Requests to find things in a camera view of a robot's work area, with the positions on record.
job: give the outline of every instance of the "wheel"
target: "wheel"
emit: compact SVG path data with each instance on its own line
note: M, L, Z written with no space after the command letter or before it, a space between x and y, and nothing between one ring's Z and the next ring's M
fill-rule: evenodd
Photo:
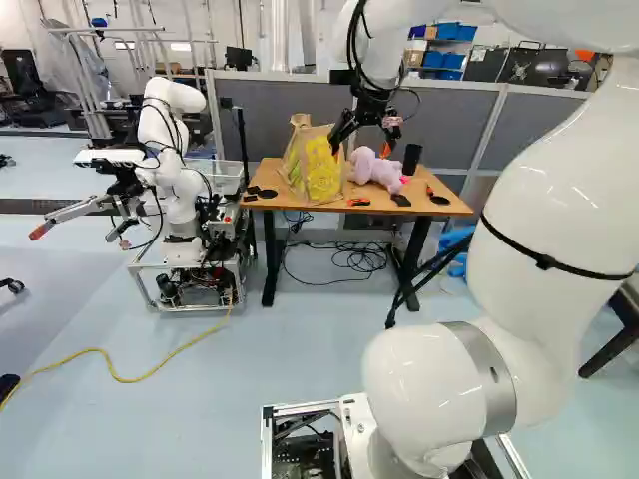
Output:
M20 294L24 290L24 283L22 281L13 281L7 287L14 294Z

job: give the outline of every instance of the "yellow bag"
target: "yellow bag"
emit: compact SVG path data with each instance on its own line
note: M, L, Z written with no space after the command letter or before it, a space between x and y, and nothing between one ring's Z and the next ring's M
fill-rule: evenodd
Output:
M328 142L332 125L311 126L311 115L291 116L293 135L284 153L280 174L291 190L309 204L343 198L346 167L343 146L333 155Z

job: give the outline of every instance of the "stuffed animal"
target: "stuffed animal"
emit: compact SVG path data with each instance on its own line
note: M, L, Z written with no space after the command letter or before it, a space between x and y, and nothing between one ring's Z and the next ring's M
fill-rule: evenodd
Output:
M391 195L401 190L408 178L401 174L401 162L378 158L369 147L359 147L350 155L352 170L348 179L358 185L365 185L370 180L386 187Z

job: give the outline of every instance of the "blue storage bin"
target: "blue storage bin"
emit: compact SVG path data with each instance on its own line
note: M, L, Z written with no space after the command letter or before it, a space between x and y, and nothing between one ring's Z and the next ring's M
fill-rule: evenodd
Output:
M443 68L454 68L455 70L460 70L463 65L464 58L466 58L465 55L446 53L443 56Z
M419 25L417 27L412 27L410 32L408 33L408 40L412 40L413 38L425 38L426 37L426 26Z
M423 66L427 68L441 68L443 65L443 53L441 52L426 52L423 57Z
M439 80L461 80L462 72L437 72Z
M437 38L439 40L456 40L459 33L459 22L439 23L437 25Z
M460 25L459 30L457 31L457 40L472 42L475 39L475 33L477 33L477 27Z

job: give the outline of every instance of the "shelf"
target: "shelf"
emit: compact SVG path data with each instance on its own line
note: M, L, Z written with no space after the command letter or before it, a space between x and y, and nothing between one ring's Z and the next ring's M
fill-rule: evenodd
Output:
M408 70L426 70L430 72L463 72L460 68L408 67Z
M472 43L473 42L473 40L446 40L443 38L433 38L432 40L428 40L427 38L423 38L423 37L414 37L411 40L425 40L426 42L429 42L429 43Z

